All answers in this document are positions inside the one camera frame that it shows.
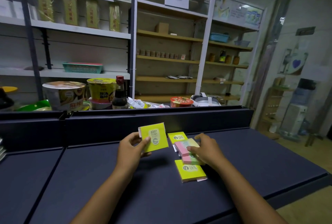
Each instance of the teal basket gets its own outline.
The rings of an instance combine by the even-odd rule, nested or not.
[[[65,72],[100,74],[103,69],[102,65],[76,64],[76,63],[62,63],[62,64]]]

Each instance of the heart picture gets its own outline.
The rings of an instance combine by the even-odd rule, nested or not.
[[[293,61],[293,68],[296,69],[297,67],[299,67],[301,64],[301,60],[294,60]]]

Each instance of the dark blue counter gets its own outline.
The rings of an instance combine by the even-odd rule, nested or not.
[[[21,224],[27,218],[61,150],[8,155],[0,163],[0,222]]]
[[[217,140],[226,157],[275,208],[331,182],[324,169],[255,130],[208,135]],[[30,223],[69,223],[111,174],[117,148],[114,143],[67,149]],[[208,180],[182,183],[175,159],[179,156],[172,147],[142,159],[111,222],[192,224],[239,220],[222,180],[211,168],[204,167]]]

